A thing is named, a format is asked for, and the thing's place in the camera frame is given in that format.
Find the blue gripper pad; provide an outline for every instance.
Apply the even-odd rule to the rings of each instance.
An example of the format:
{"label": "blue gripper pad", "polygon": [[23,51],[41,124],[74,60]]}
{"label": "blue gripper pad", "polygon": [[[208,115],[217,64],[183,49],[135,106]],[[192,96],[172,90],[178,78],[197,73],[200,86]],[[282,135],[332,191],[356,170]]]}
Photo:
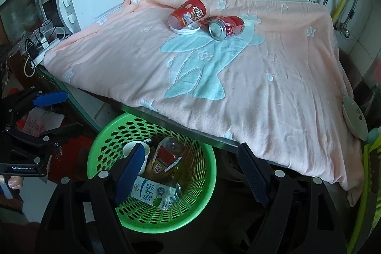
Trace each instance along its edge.
{"label": "blue gripper pad", "polygon": [[127,156],[127,159],[130,160],[115,181],[115,196],[113,199],[115,208],[130,196],[132,187],[144,163],[144,157],[144,146],[142,144],[136,144]]}
{"label": "blue gripper pad", "polygon": [[68,95],[66,92],[54,92],[38,95],[33,104],[37,107],[46,107],[54,104],[59,104],[61,102],[67,101]]}

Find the white cable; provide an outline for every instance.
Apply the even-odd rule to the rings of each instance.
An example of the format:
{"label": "white cable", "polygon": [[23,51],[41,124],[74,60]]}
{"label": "white cable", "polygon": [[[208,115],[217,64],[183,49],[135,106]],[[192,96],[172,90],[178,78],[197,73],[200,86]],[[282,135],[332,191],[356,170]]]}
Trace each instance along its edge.
{"label": "white cable", "polygon": [[24,75],[27,77],[27,78],[31,78],[33,77],[34,73],[36,72],[36,68],[33,68],[33,72],[32,74],[29,76],[27,73],[26,73],[26,64],[28,64],[28,61],[29,61],[29,57],[26,59],[26,62],[24,64]]}
{"label": "white cable", "polygon": [[56,30],[57,28],[61,29],[64,32],[63,38],[65,38],[65,36],[66,36],[66,30],[63,27],[61,27],[61,26],[56,26],[56,27],[49,28],[48,30],[42,32],[42,34],[45,35],[47,32],[49,32],[51,30]]}

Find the plastic bottle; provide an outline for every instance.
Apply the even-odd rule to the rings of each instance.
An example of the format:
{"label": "plastic bottle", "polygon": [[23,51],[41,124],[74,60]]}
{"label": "plastic bottle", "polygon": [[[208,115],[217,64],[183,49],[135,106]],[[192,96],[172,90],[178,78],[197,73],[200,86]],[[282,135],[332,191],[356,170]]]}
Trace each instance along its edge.
{"label": "plastic bottle", "polygon": [[157,180],[159,175],[168,175],[185,153],[184,145],[175,138],[164,138],[156,148],[149,164],[148,175]]}

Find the power strip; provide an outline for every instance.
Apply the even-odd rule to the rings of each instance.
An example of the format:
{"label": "power strip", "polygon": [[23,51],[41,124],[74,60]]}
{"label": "power strip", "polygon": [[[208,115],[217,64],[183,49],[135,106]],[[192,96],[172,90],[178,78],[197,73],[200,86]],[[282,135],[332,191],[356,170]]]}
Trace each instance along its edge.
{"label": "power strip", "polygon": [[45,53],[49,51],[51,48],[54,48],[57,44],[60,43],[60,39],[56,38],[54,41],[52,41],[49,46],[46,49],[43,49],[42,52],[33,60],[33,62],[30,64],[31,68],[34,68],[34,65],[38,65],[44,60]]}

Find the microwave knob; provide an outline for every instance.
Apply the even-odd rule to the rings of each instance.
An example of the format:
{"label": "microwave knob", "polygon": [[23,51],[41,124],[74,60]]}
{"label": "microwave knob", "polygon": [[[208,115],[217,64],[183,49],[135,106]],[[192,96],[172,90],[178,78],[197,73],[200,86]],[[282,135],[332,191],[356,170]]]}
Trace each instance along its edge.
{"label": "microwave knob", "polygon": [[73,14],[70,14],[68,16],[68,19],[69,19],[70,23],[72,23],[72,24],[75,22],[75,16]]}
{"label": "microwave knob", "polygon": [[71,4],[70,0],[62,0],[64,2],[65,7],[69,7]]}

